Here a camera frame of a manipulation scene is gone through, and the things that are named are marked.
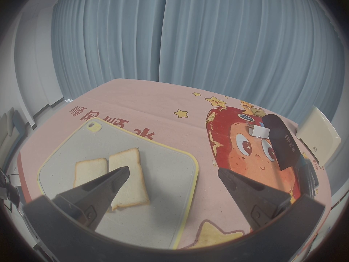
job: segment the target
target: yellow star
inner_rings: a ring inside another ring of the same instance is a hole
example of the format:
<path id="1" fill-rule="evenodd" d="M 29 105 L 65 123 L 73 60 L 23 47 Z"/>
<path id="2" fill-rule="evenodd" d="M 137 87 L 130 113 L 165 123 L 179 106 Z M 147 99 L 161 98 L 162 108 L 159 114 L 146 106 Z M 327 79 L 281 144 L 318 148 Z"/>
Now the yellow star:
<path id="1" fill-rule="evenodd" d="M 198 236 L 195 244 L 188 248 L 200 248 L 217 245 L 219 243 L 228 242 L 242 237 L 242 232 L 225 233 L 219 230 L 218 226 L 205 221 L 202 227 L 198 230 Z"/>
<path id="2" fill-rule="evenodd" d="M 265 111 L 262 110 L 262 108 L 250 108 L 251 112 L 253 112 L 253 114 L 255 116 L 259 116 L 259 117 L 264 117 L 266 116 L 267 114 L 265 113 Z"/>
<path id="3" fill-rule="evenodd" d="M 293 197 L 293 191 L 291 190 L 291 192 L 290 192 L 290 195 L 291 195 L 291 200 L 290 200 L 290 202 L 291 202 L 291 204 L 293 204 L 295 201 L 296 201 L 296 199 Z"/>
<path id="4" fill-rule="evenodd" d="M 215 154 L 215 156 L 217 156 L 217 148 L 223 145 L 213 140 L 211 131 L 209 132 L 209 135 L 210 135 L 210 140 L 213 143 L 213 146 L 212 146 L 213 153 Z"/>
<path id="5" fill-rule="evenodd" d="M 242 100 L 240 100 L 240 102 L 241 102 L 241 106 L 242 106 L 245 110 L 248 110 L 249 108 L 254 107 L 254 106 L 253 106 L 251 103 L 249 103 L 249 102 L 242 101 Z"/>
<path id="6" fill-rule="evenodd" d="M 303 151 L 302 155 L 303 155 L 304 158 L 309 159 L 308 156 L 305 154 L 304 151 Z"/>
<path id="7" fill-rule="evenodd" d="M 178 118 L 188 117 L 187 113 L 188 113 L 187 111 L 181 111 L 181 110 L 178 110 L 178 111 L 174 112 L 174 114 L 177 115 Z"/>
<path id="8" fill-rule="evenodd" d="M 221 101 L 221 100 L 217 99 L 216 97 L 212 96 L 210 99 L 205 98 L 205 100 L 209 101 L 211 103 L 211 105 L 214 107 L 221 106 L 223 108 L 226 108 L 226 106 L 225 106 L 226 102 Z"/>

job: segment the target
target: cable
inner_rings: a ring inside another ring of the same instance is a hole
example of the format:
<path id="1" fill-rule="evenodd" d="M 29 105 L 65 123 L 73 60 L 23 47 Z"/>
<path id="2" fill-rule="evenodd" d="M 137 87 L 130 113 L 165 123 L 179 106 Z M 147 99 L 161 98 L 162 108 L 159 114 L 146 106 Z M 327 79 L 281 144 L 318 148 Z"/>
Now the cable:
<path id="1" fill-rule="evenodd" d="M 6 177 L 13 176 L 13 175 L 19 175 L 19 174 L 9 174 Z"/>

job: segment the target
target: pink tablecloth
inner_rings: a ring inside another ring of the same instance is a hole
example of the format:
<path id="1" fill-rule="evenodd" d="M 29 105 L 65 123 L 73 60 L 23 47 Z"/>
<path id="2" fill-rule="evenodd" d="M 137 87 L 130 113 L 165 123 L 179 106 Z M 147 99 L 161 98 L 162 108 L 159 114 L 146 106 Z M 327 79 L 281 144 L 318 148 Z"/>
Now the pink tablecloth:
<path id="1" fill-rule="evenodd" d="M 38 169 L 80 125 L 97 116 L 148 139 L 189 152 L 197 159 L 198 181 L 178 248 L 195 246 L 200 241 L 203 226 L 206 232 L 217 232 L 217 236 L 223 241 L 224 237 L 231 238 L 231 234 L 248 234 L 250 226 L 217 177 L 217 170 L 220 163 L 226 163 L 227 166 L 236 164 L 236 171 L 244 173 L 242 170 L 248 164 L 259 164 L 261 170 L 249 170 L 248 176 L 260 182 L 269 181 L 269 166 L 277 166 L 277 162 L 272 161 L 273 152 L 270 149 L 267 153 L 263 152 L 264 147 L 258 147 L 254 144 L 255 141 L 250 141 L 249 144 L 243 141 L 244 138 L 238 141 L 236 134 L 241 125 L 246 126 L 250 120 L 257 122 L 260 119 L 258 110 L 266 114 L 272 113 L 247 102 L 190 87 L 128 79 L 110 81 L 59 110 L 25 143 L 17 160 L 25 198 L 31 201 L 41 195 L 37 184 Z M 229 126 L 226 135 L 236 135 L 237 148 L 234 145 L 231 148 L 230 140 L 220 140 L 223 137 L 220 129 L 217 129 L 220 124 L 215 124 L 219 119 L 226 121 L 228 117 L 235 126 Z M 301 152 L 312 159 L 310 152 L 294 135 L 296 123 L 282 119 Z M 225 155 L 231 159 L 223 160 Z M 315 199 L 326 205 L 316 229 L 319 230 L 330 212 L 331 194 L 324 168 L 319 168 L 316 163 L 314 167 L 319 179 Z M 286 181 L 282 182 L 279 189 L 284 188 L 297 198 L 297 189 L 293 186 L 294 177 L 289 171 L 291 168 L 287 170 L 282 175 Z M 277 181 L 268 184 L 280 185 Z"/>

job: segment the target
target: curtain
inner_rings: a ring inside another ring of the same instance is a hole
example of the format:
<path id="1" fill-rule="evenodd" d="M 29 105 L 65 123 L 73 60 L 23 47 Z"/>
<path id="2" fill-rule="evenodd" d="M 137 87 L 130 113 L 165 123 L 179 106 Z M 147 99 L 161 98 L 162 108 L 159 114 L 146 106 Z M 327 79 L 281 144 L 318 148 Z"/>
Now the curtain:
<path id="1" fill-rule="evenodd" d="M 52 55 L 65 98 L 115 78 L 168 82 L 331 120 L 344 50 L 315 0 L 59 0 Z"/>

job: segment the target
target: bread slice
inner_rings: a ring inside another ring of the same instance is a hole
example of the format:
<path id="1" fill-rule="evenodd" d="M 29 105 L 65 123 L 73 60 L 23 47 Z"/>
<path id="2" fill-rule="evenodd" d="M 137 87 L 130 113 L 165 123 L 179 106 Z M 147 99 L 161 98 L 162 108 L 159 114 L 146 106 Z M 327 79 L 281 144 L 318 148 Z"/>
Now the bread slice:
<path id="1" fill-rule="evenodd" d="M 107 173 L 107 159 L 97 158 L 75 163 L 75 180 L 73 187 L 80 186 Z"/>
<path id="2" fill-rule="evenodd" d="M 110 172 L 123 166 L 129 167 L 130 176 L 111 202 L 112 210 L 115 210 L 117 207 L 149 204 L 150 201 L 144 183 L 138 148 L 131 148 L 109 156 Z"/>

